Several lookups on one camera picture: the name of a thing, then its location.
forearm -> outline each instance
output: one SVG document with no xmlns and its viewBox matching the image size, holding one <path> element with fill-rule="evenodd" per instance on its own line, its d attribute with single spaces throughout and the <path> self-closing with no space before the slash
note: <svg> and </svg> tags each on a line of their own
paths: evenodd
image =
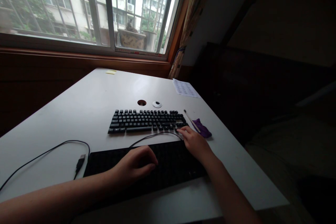
<svg viewBox="0 0 336 224">
<path fill-rule="evenodd" d="M 111 174 L 69 181 L 0 204 L 0 223 L 60 223 L 115 190 Z"/>
<path fill-rule="evenodd" d="M 235 184 L 222 162 L 210 155 L 202 162 L 218 196 L 227 223 L 260 223 L 258 215 Z"/>
</svg>

desk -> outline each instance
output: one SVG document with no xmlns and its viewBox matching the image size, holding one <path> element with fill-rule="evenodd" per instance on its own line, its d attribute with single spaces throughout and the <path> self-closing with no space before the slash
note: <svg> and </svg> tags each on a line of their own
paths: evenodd
<svg viewBox="0 0 336 224">
<path fill-rule="evenodd" d="M 22 164 L 66 140 L 86 141 L 92 152 L 129 147 L 148 132 L 108 135 L 116 109 L 186 109 L 200 118 L 212 133 L 209 145 L 224 163 L 233 180 L 255 210 L 288 204 L 235 137 L 201 98 L 180 96 L 168 79 L 96 69 L 28 119 L 0 138 L 0 184 Z M 143 99 L 146 106 L 139 106 Z M 137 146 L 177 141 L 174 135 L 159 135 Z M 68 143 L 32 162 L 14 175 L 0 193 L 0 202 L 43 187 L 72 180 L 86 145 Z M 78 174 L 84 174 L 86 161 Z M 186 223 L 221 216 L 208 178 L 199 178 L 152 194 L 78 216 L 73 223 L 108 222 Z"/>
</svg>

paper sheet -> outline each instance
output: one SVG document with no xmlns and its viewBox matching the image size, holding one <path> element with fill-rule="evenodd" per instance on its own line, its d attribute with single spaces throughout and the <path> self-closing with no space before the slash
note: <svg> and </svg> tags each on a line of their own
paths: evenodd
<svg viewBox="0 0 336 224">
<path fill-rule="evenodd" d="M 107 70 L 106 73 L 108 74 L 115 74 L 117 71 L 116 70 Z"/>
<path fill-rule="evenodd" d="M 176 79 L 173 79 L 173 84 L 175 86 L 175 90 L 179 95 L 183 96 L 191 96 L 199 98 L 200 95 L 196 92 L 196 90 L 192 87 L 189 82 L 182 82 Z"/>
</svg>

keyboard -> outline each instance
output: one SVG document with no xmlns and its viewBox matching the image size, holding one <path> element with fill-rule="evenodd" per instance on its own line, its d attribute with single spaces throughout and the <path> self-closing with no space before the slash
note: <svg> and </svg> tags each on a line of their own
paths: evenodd
<svg viewBox="0 0 336 224">
<path fill-rule="evenodd" d="M 159 162 L 151 174 L 111 198 L 99 202 L 88 209 L 88 211 L 106 207 L 207 175 L 204 167 L 189 153 L 184 142 L 181 140 L 153 144 L 149 145 L 149 147 L 153 150 Z M 84 177 L 111 169 L 131 149 L 134 149 L 134 147 L 92 152 L 87 161 L 88 164 L 86 165 Z M 140 167 L 147 163 L 146 160 L 143 160 Z"/>
<path fill-rule="evenodd" d="M 177 111 L 167 110 L 116 110 L 108 134 L 124 134 L 140 131 L 173 131 L 187 126 L 185 118 Z"/>
</svg>

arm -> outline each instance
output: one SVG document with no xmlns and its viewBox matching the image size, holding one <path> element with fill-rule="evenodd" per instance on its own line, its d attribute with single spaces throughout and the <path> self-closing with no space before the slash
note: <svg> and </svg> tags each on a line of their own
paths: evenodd
<svg viewBox="0 0 336 224">
<path fill-rule="evenodd" d="M 139 160 L 153 163 L 138 168 Z M 147 176 L 158 164 L 148 146 L 129 151 L 111 170 L 43 188 L 0 204 L 0 223 L 63 223 L 85 208 Z"/>
<path fill-rule="evenodd" d="M 183 135 L 186 148 L 206 169 L 217 193 L 225 221 L 227 223 L 261 223 L 258 215 L 222 162 L 212 152 L 207 141 L 189 126 L 177 131 Z"/>
</svg>

